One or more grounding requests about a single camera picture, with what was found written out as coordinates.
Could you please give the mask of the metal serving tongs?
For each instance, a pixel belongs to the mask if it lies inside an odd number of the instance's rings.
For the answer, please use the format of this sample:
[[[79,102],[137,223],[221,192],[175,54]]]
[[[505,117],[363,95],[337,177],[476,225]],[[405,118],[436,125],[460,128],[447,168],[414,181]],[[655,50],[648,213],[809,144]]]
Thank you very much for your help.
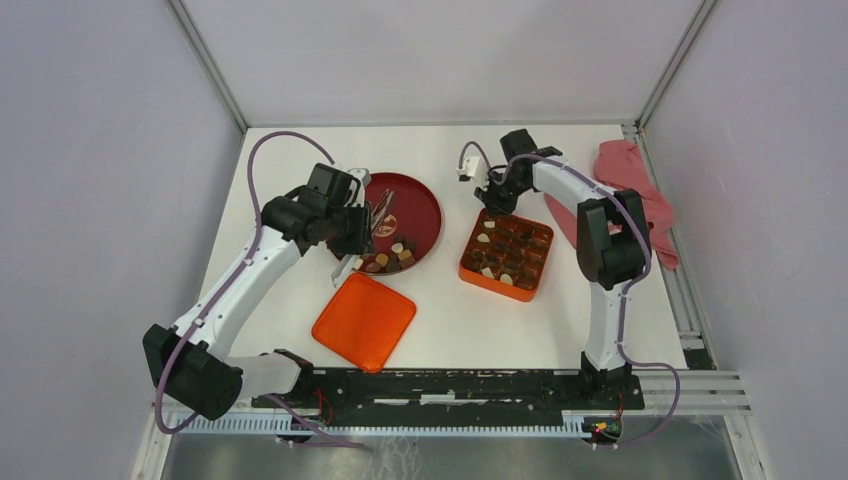
[[[376,254],[376,233],[388,214],[388,210],[393,202],[393,196],[393,191],[386,189],[374,205],[367,201],[364,202],[364,206],[368,208],[369,213],[367,217],[368,234],[362,232],[361,235],[354,238],[353,246],[355,252],[345,254],[341,257],[339,265],[331,274],[331,280],[335,288],[341,287],[353,272],[359,270],[365,260]]]

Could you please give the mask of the orange compartment chocolate box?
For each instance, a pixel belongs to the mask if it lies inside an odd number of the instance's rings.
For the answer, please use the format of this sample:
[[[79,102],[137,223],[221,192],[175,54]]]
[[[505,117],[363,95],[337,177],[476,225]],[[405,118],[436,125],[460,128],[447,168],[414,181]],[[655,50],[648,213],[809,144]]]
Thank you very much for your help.
[[[489,220],[496,223],[494,229],[483,226]],[[478,242],[481,233],[486,233],[491,242]],[[481,209],[460,256],[459,278],[513,300],[530,302],[539,290],[553,241],[554,232],[545,224],[516,215],[490,217]],[[491,267],[496,278],[483,276],[480,271],[484,267]],[[514,284],[502,283],[502,274],[511,275]]]

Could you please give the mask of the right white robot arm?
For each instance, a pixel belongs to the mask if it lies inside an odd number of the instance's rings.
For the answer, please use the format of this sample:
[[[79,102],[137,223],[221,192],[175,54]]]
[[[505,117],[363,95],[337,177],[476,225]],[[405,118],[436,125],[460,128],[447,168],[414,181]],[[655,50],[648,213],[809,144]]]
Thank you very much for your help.
[[[474,192],[488,213],[511,214],[526,192],[544,193],[576,219],[576,258],[590,284],[590,328],[581,353],[577,392],[602,408],[627,389],[633,361],[624,351],[631,289],[651,270],[649,229],[640,194],[615,190],[579,172],[552,147],[540,149],[525,129],[500,140],[505,166]]]

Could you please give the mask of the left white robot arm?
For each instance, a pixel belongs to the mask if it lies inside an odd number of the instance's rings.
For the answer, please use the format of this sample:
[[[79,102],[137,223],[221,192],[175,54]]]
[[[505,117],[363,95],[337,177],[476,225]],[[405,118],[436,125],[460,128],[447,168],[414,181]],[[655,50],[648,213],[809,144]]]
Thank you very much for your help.
[[[375,250],[365,168],[347,171],[317,164],[294,195],[257,208],[256,227],[242,253],[213,289],[172,326],[155,324],[142,345],[156,388],[155,405],[171,397],[216,420],[239,400],[277,394],[290,407],[306,405],[314,381],[306,360],[285,350],[254,357],[230,352],[242,327],[271,287],[313,246],[340,256],[331,274],[340,287],[360,257]]]

